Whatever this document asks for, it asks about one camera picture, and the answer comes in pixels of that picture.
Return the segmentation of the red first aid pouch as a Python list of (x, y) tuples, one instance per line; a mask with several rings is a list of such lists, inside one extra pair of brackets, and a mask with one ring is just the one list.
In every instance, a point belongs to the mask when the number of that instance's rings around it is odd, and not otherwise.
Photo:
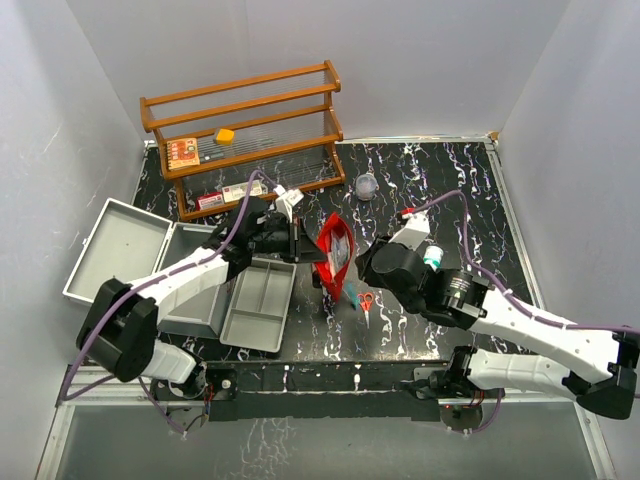
[(314, 281), (338, 302), (354, 253), (354, 238), (347, 223), (332, 213), (321, 229), (317, 245), (326, 259), (314, 264)]

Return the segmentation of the small white bottle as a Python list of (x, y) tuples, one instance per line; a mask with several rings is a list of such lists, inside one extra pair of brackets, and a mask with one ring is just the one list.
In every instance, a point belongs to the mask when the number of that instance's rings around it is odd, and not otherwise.
[(444, 251), (437, 245), (429, 245), (424, 252), (423, 261), (434, 272), (437, 272), (443, 260)]

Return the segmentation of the orange small scissors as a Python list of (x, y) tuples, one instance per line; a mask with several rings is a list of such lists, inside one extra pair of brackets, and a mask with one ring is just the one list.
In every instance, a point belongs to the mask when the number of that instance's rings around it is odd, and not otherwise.
[(365, 325), (370, 327), (370, 309), (374, 303), (374, 295), (371, 292), (359, 293), (357, 295), (358, 303), (361, 310), (364, 312)]

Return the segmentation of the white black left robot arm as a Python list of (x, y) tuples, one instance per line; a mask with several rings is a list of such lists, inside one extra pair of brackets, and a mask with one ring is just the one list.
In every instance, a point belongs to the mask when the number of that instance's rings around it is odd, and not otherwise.
[(184, 259), (135, 281), (105, 281), (77, 336), (80, 356), (121, 382), (145, 376), (170, 382), (186, 399), (200, 396), (206, 374), (192, 354), (159, 339), (159, 322), (198, 294), (234, 280), (256, 255), (275, 254), (293, 264), (325, 260), (293, 213), (302, 198), (298, 189), (280, 191), (273, 205), (250, 196), (231, 212), (231, 226), (214, 230)]

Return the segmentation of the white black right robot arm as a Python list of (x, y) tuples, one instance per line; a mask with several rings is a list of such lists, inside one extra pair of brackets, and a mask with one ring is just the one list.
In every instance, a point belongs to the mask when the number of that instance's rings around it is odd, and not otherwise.
[(519, 389), (561, 396), (614, 420), (630, 417), (639, 336), (628, 328), (590, 329), (537, 310), (485, 277), (436, 269), (405, 245), (379, 237), (355, 260), (358, 277), (386, 289), (409, 313), (449, 328), (499, 337), (525, 355), (457, 347), (442, 378), (455, 395)]

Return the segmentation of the white teal tube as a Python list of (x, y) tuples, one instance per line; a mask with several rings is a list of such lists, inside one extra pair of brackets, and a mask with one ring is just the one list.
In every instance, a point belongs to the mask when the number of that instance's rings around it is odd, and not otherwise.
[(344, 285), (344, 292), (346, 293), (351, 306), (357, 310), (359, 307), (359, 300), (354, 285), (351, 282), (346, 282)]

